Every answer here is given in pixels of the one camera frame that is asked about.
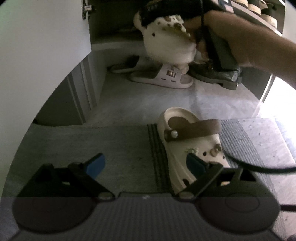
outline strap rivet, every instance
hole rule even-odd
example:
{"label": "strap rivet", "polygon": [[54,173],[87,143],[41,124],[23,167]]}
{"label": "strap rivet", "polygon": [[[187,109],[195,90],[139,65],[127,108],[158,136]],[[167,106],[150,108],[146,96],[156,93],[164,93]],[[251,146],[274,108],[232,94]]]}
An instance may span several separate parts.
{"label": "strap rivet", "polygon": [[170,135],[172,138],[176,139],[178,137],[178,132],[174,130],[170,133]]}

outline black cable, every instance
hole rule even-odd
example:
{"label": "black cable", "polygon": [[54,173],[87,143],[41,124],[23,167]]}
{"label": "black cable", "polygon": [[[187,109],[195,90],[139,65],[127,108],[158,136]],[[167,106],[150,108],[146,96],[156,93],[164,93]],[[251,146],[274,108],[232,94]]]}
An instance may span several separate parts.
{"label": "black cable", "polygon": [[294,174],[296,173],[296,167],[283,167],[283,168],[268,168],[268,167],[259,167],[252,165],[241,160],[236,159],[230,154],[224,151],[224,154],[229,157],[230,161],[238,164],[239,166],[253,172],[260,172],[265,174]]}

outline hand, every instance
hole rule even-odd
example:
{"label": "hand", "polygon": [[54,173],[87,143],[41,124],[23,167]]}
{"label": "hand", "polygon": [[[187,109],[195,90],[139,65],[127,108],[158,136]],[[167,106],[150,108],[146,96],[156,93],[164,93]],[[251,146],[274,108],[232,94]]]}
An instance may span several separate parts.
{"label": "hand", "polygon": [[[254,43],[252,43],[251,35],[256,33],[254,31],[255,25],[235,14],[214,10],[204,15],[204,24],[228,42],[231,52],[240,66],[251,67],[253,65],[251,53]],[[199,29],[201,17],[185,21],[184,27],[188,32]],[[204,41],[198,43],[197,49],[202,53],[203,58],[207,57]]]}

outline gray rug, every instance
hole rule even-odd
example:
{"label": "gray rug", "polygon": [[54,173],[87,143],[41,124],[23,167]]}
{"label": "gray rug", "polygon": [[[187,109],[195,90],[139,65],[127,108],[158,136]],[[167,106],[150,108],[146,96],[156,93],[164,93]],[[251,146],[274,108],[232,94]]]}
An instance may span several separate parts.
{"label": "gray rug", "polygon": [[[268,122],[268,119],[222,121],[222,145],[237,158],[271,166],[274,163],[262,158],[258,148],[254,147],[256,137],[263,138],[264,134],[250,132],[251,120],[258,122],[259,126],[267,126]],[[82,128],[33,124],[17,151],[4,187],[5,198],[1,199],[0,206],[0,240],[7,240],[18,230],[11,214],[11,197],[18,194],[43,163],[65,167],[71,162],[84,162],[100,152],[106,156],[106,167],[97,181],[116,195],[120,191],[171,191],[166,153],[156,125]],[[275,195],[279,194],[270,176],[260,175],[260,178]],[[280,237],[287,237],[282,215],[273,230]]]}

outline ribbed gray surface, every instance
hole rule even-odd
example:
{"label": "ribbed gray surface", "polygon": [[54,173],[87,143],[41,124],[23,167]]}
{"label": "ribbed gray surface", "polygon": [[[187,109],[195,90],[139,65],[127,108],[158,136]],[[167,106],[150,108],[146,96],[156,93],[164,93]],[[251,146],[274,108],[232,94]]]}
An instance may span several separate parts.
{"label": "ribbed gray surface", "polygon": [[[222,132],[220,133],[220,141],[226,153],[244,162],[257,166],[265,166],[252,141],[238,120],[224,120],[221,123]],[[237,166],[230,160],[228,160],[228,162],[231,167]],[[269,188],[275,197],[277,197],[270,176],[261,173],[257,173],[257,176]],[[276,220],[273,231],[283,239],[287,236],[284,219],[281,213]]]}
{"label": "ribbed gray surface", "polygon": [[270,231],[234,235],[206,223],[192,204],[171,197],[121,197],[99,204],[92,216],[71,231],[41,235],[21,231],[12,241],[279,241]]}

